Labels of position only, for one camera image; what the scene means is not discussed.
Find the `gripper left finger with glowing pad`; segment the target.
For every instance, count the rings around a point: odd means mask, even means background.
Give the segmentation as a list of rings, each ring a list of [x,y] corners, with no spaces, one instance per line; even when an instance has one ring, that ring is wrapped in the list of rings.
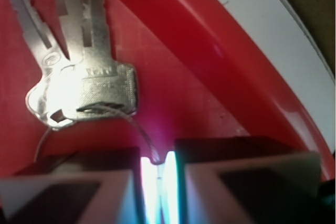
[[[136,147],[51,155],[1,179],[1,223],[144,223]]]

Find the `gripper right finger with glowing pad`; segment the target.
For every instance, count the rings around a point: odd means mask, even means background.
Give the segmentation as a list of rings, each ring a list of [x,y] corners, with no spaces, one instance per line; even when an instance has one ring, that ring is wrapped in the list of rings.
[[[264,136],[174,143],[180,223],[335,223],[321,158]]]

